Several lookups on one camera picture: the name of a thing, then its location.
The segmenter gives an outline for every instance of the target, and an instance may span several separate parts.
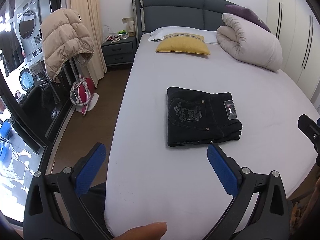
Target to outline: white wardrobe door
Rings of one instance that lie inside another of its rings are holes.
[[[282,47],[283,64],[281,69],[284,70],[289,58],[296,25],[296,0],[281,0],[281,2],[282,17],[280,18],[278,39]]]
[[[268,0],[266,25],[269,27],[273,35],[276,35],[278,28],[279,3],[281,3],[281,0]]]
[[[313,36],[307,64],[303,69],[297,85],[311,99],[320,80],[320,25],[313,19]]]
[[[310,7],[305,0],[296,0],[296,25],[284,72],[297,83],[305,65],[310,31]]]

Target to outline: electrical outlet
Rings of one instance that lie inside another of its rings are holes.
[[[132,22],[132,21],[133,21],[133,17],[123,18],[122,19],[122,23],[128,23],[128,22]]]

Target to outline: yellow pillow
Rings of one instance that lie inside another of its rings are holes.
[[[164,36],[156,52],[185,52],[210,55],[204,37],[189,33],[172,33]]]

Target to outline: purple pillow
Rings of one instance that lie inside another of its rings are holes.
[[[270,32],[268,26],[256,15],[252,10],[246,7],[242,7],[239,5],[228,5],[226,4],[227,13],[237,15],[243,19],[246,19],[249,22],[252,22],[266,31]]]

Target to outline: curtain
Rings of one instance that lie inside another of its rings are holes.
[[[70,0],[71,9],[78,12],[82,23],[87,27],[92,40],[94,42],[94,54],[87,64],[87,67],[82,71],[84,76],[88,77],[90,74],[94,84],[97,85],[99,79],[103,78],[104,73],[107,72],[107,66],[102,54],[101,44],[102,27],[100,19],[100,1],[99,0]]]

